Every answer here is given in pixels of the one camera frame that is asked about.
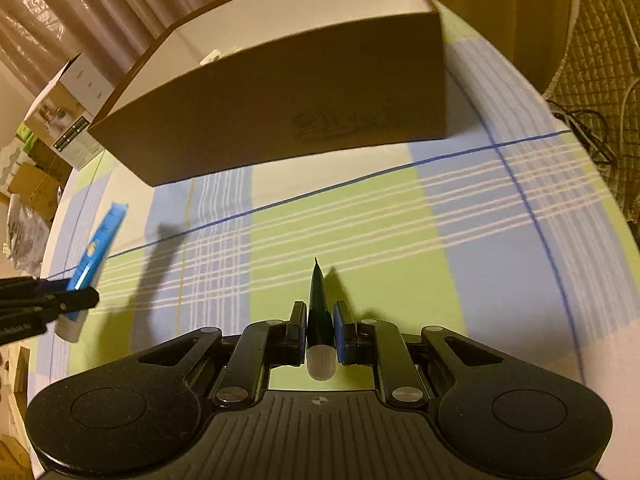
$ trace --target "screw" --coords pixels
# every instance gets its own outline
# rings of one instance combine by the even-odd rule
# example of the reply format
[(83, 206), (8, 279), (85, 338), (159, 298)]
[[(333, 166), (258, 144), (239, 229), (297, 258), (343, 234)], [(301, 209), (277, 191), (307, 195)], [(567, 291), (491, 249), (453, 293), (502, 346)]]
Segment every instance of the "screw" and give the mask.
[(400, 386), (391, 392), (391, 396), (399, 402), (417, 402), (424, 394), (422, 390), (413, 386)]
[(249, 393), (240, 386), (227, 386), (218, 390), (216, 397), (222, 402), (240, 402), (245, 400), (249, 396)]

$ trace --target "white cable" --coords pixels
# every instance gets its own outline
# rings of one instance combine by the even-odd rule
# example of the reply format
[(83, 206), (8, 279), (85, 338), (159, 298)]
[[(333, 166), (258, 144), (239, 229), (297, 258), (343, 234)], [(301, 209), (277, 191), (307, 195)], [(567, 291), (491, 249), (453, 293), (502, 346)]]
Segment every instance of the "white cable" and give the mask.
[[(629, 34), (631, 34), (631, 39), (633, 40), (636, 49), (638, 50), (638, 54), (640, 54), (640, 44), (638, 43), (638, 38), (636, 38), (636, 33), (631, 24), (631, 19), (629, 18), (628, 13), (625, 9), (625, 3), (623, 0), (618, 0), (620, 2), (620, 8), (622, 9), (622, 14), (625, 17), (626, 26), (629, 28)], [(624, 144), (623, 132), (624, 132), (624, 124), (625, 124), (625, 109), (626, 109), (626, 101), (629, 99), (632, 90), (635, 86), (640, 82), (640, 76), (636, 77), (631, 84), (628, 86), (625, 92), (625, 98), (622, 99), (622, 104), (620, 105), (620, 131), (618, 133), (618, 156), (620, 158), (620, 165), (622, 165), (622, 148)]]

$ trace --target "blue tube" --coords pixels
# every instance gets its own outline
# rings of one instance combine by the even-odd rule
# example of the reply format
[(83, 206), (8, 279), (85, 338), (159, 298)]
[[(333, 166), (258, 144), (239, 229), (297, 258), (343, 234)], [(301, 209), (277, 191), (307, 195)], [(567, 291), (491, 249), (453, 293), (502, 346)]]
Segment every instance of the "blue tube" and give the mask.
[[(76, 267), (76, 272), (69, 280), (66, 290), (80, 290), (81, 288), (95, 285), (98, 280), (99, 270), (106, 260), (109, 247), (120, 229), (128, 208), (129, 206), (126, 204), (111, 204), (111, 208), (102, 219), (89, 245), (84, 250), (80, 263)], [(86, 317), (86, 311), (70, 312), (63, 317), (58, 318), (56, 322), (56, 334), (67, 341), (77, 342), (80, 329)]]

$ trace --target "checkered tablecloth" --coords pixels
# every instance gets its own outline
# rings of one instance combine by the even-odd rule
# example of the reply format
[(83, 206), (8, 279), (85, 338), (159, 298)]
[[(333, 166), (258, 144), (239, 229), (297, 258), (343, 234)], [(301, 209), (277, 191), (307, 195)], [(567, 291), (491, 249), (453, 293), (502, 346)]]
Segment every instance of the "checkered tablecloth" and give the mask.
[[(307, 300), (404, 332), (440, 324), (596, 390), (605, 475), (640, 470), (640, 256), (572, 134), (497, 50), (442, 10), (449, 138), (326, 153), (151, 188), (109, 153), (72, 175), (43, 276), (68, 276), (129, 204), (81, 341), (33, 342), (30, 396), (205, 325), (239, 333)], [(277, 386), (308, 387), (281, 368)], [(340, 373), (331, 387), (366, 378)]]

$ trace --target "curtain fold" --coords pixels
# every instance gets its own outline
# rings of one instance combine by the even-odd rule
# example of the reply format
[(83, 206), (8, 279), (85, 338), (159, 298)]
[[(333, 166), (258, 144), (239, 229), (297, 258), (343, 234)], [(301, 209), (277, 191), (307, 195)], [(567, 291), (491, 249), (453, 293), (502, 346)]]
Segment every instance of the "curtain fold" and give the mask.
[(213, 0), (0, 0), (0, 62), (33, 94), (87, 53), (116, 84), (173, 22)]

